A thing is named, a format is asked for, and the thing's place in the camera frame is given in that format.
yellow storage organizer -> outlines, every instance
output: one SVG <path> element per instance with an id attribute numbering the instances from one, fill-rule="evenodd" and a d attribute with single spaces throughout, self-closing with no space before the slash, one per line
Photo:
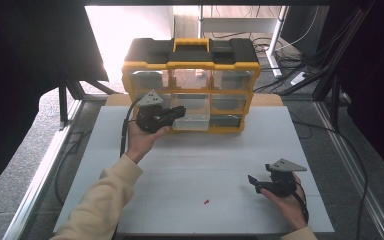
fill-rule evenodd
<path id="1" fill-rule="evenodd" d="M 137 38 L 122 80 L 132 102 L 155 90 L 163 107 L 185 106 L 173 130 L 228 133 L 243 131 L 260 70 L 249 39 Z"/>

human hand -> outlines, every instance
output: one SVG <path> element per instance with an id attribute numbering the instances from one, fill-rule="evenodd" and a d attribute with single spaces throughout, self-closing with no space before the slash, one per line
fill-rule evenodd
<path id="1" fill-rule="evenodd" d="M 126 156 L 136 164 L 152 149 L 154 142 L 169 131 L 169 127 L 162 127 L 156 133 L 142 131 L 135 121 L 128 125 L 128 147 Z"/>
<path id="2" fill-rule="evenodd" d="M 295 173 L 294 178 L 295 181 L 299 183 L 297 184 L 299 186 L 297 186 L 296 193 L 300 196 L 301 199 L 304 200 L 304 191 L 300 186 L 301 180 L 297 177 L 297 175 L 295 175 Z M 286 219 L 294 231 L 307 226 L 304 215 L 302 214 L 301 205 L 298 203 L 294 196 L 289 195 L 287 197 L 280 198 L 264 188 L 262 188 L 260 191 L 266 198 L 276 204 L 282 213 L 282 216 Z"/>

human arm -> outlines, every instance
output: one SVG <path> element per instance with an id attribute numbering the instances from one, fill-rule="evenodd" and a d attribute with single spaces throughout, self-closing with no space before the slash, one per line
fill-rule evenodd
<path id="1" fill-rule="evenodd" d="M 168 128 L 162 128 L 155 134 L 144 133 L 135 122 L 130 122 L 126 153 L 111 168 L 102 171 L 100 180 L 86 191 L 52 239 L 111 239 L 123 207 L 133 196 L 133 185 L 142 173 L 137 163 L 167 131 Z"/>
<path id="2" fill-rule="evenodd" d="M 301 199 L 305 199 L 304 190 L 301 187 L 301 180 L 294 174 L 297 182 L 296 193 Z M 294 196 L 277 197 L 266 189 L 261 189 L 261 193 L 272 201 L 280 210 L 282 216 L 289 223 L 294 232 L 282 237 L 282 240 L 313 240 L 317 239 L 312 230 L 307 226 L 301 205 Z"/>

white table surface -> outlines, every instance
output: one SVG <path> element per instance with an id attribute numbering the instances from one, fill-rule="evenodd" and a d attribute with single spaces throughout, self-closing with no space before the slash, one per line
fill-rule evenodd
<path id="1" fill-rule="evenodd" d="M 54 231 L 103 168 L 119 156 L 128 107 L 102 107 Z M 286 107 L 251 107 L 240 134 L 174 133 L 158 139 L 139 163 L 144 170 L 123 210 L 121 234 L 271 234 L 289 232 L 273 203 L 248 183 L 270 181 L 264 164 L 280 158 L 306 167 L 309 225 L 333 232 L 323 200 Z"/>

wire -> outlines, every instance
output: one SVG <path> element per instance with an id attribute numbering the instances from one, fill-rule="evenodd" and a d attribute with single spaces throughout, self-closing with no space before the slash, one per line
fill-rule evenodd
<path id="1" fill-rule="evenodd" d="M 361 195 L 361 200 L 360 200 L 360 204 L 359 204 L 359 207 L 358 207 L 358 213 L 357 213 L 356 240 L 359 240 L 360 239 L 360 234 L 361 234 L 361 218 L 362 218 L 362 215 L 363 215 L 364 200 L 366 198 L 367 190 L 368 190 L 367 171 L 366 171 L 366 168 L 365 168 L 365 166 L 363 164 L 363 161 L 361 160 L 360 155 L 358 154 L 358 152 L 355 149 L 354 145 L 352 145 L 351 141 L 348 138 L 346 138 L 343 134 L 341 134 L 339 131 L 336 131 L 336 130 L 333 130 L 333 129 L 330 129 L 330 128 L 320 127 L 320 126 L 309 124 L 309 123 L 304 123 L 302 121 L 292 121 L 292 122 L 296 123 L 296 124 L 306 125 L 306 126 L 310 126 L 310 127 L 313 127 L 313 128 L 317 128 L 317 129 L 321 129 L 321 130 L 326 130 L 326 131 L 332 132 L 332 133 L 340 136 L 346 142 L 346 144 L 352 149 L 352 151 L 354 152 L 354 154 L 355 154 L 355 156 L 356 156 L 356 158 L 357 158 L 357 160 L 358 160 L 358 162 L 360 164 L 361 171 L 363 173 L 363 178 L 364 178 L 364 189 L 363 189 L 363 194 Z"/>
<path id="2" fill-rule="evenodd" d="M 67 153 L 64 154 L 64 157 L 61 159 L 60 163 L 58 164 L 58 167 L 57 167 L 57 170 L 56 170 L 56 174 L 55 174 L 55 178 L 54 178 L 54 191 L 55 191 L 55 196 L 57 197 L 58 199 L 58 202 L 61 204 L 61 205 L 64 205 L 64 202 L 65 200 L 62 200 L 62 197 L 61 197 L 61 194 L 59 192 L 59 183 L 58 183 L 58 179 L 59 179 L 59 175 L 61 173 L 61 166 L 63 165 L 63 163 L 66 161 L 67 159 L 67 155 L 71 152 L 71 150 L 73 150 L 73 148 L 75 146 L 77 146 L 78 144 L 81 143 L 81 141 L 87 137 L 90 133 L 92 133 L 92 130 L 86 132 L 83 136 L 81 136 L 79 138 L 79 140 L 77 140 L 67 151 Z"/>
<path id="3" fill-rule="evenodd" d="M 314 14 L 314 18 L 313 18 L 313 21 L 311 22 L 310 27 L 308 28 L 307 32 L 306 32 L 302 37 L 300 37 L 298 40 L 296 40 L 296 41 L 294 41 L 294 42 L 292 42 L 292 43 L 289 43 L 289 44 L 287 44 L 287 45 L 285 45 L 285 46 L 283 46 L 283 47 L 276 48 L 275 51 L 280 50 L 280 49 L 283 49 L 283 48 L 288 47 L 288 46 L 291 46 L 291 45 L 293 45 L 293 44 L 299 42 L 299 41 L 300 41 L 301 39 L 303 39 L 305 36 L 307 36 L 308 32 L 310 32 L 310 30 L 311 30 L 311 27 L 313 27 L 313 24 L 314 24 L 314 21 L 316 20 L 316 17 L 317 17 L 317 13 L 318 13 L 318 12 L 319 12 L 319 6 L 317 6 L 316 13 Z"/>
<path id="4" fill-rule="evenodd" d="M 289 111 L 289 113 L 292 115 L 292 116 L 294 116 L 296 119 L 298 119 L 298 121 L 300 121 L 300 122 L 303 122 L 295 113 L 293 113 L 293 112 L 291 112 L 291 111 Z M 310 131 L 310 134 L 308 135 L 308 136 L 305 136 L 305 137 L 300 137 L 300 136 L 298 136 L 298 138 L 299 139 L 309 139 L 309 138 L 311 138 L 312 136 L 313 136 L 313 130 L 312 130 L 312 128 L 310 127 L 310 126 L 306 126 L 307 128 L 308 128 L 308 130 Z"/>
<path id="5" fill-rule="evenodd" d="M 286 74 L 285 76 L 279 78 L 278 80 L 274 81 L 273 83 L 264 85 L 264 86 L 262 86 L 262 87 L 258 87 L 258 88 L 254 89 L 254 90 L 252 90 L 252 91 L 253 91 L 253 92 L 258 92 L 258 91 L 264 90 L 264 89 L 266 89 L 266 88 L 268 88 L 268 87 L 274 86 L 274 85 L 276 85 L 276 84 L 278 84 L 278 83 L 281 83 L 281 82 L 285 81 L 285 80 L 286 80 L 286 79 L 287 79 L 293 72 L 295 72 L 296 70 L 300 69 L 300 68 L 303 67 L 303 66 L 304 66 L 304 64 L 300 64 L 299 66 L 293 68 L 291 72 L 289 72 L 289 73 Z"/>
<path id="6" fill-rule="evenodd" d="M 135 101 L 132 102 L 130 105 L 129 110 L 127 111 L 126 118 L 124 119 L 123 122 L 123 128 L 121 130 L 121 144 L 120 144 L 120 157 L 123 155 L 123 153 L 126 150 L 126 139 L 127 139 L 127 127 L 129 125 L 129 118 L 130 118 L 130 113 L 132 112 L 133 108 L 136 106 L 136 104 L 141 100 L 142 98 L 137 98 Z"/>

